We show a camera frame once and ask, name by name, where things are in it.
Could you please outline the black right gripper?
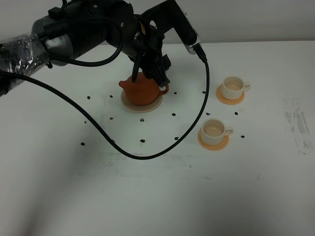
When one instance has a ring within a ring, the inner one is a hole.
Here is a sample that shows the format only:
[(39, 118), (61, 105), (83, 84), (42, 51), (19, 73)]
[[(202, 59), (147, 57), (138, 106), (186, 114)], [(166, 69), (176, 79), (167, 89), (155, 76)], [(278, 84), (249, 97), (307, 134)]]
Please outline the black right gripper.
[(135, 14), (134, 17), (140, 34), (134, 36), (136, 53), (128, 56), (134, 62), (131, 82), (136, 83), (138, 71), (142, 69), (148, 79), (153, 79), (159, 87), (164, 87), (170, 83), (166, 71), (171, 66), (168, 55), (162, 54), (165, 35), (155, 35), (156, 24), (154, 22), (147, 23), (141, 14)]

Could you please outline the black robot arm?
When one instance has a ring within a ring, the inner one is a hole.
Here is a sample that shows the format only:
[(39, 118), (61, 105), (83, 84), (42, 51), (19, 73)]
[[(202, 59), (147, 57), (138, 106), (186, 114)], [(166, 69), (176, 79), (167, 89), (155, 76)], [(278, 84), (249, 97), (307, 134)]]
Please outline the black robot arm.
[(37, 20), (29, 34), (0, 45), (0, 93), (7, 94), (42, 67), (67, 64), (99, 67), (120, 53), (160, 87), (169, 83), (171, 63), (162, 53), (164, 34), (158, 23), (165, 19), (160, 4), (138, 15), (123, 0), (63, 1)]

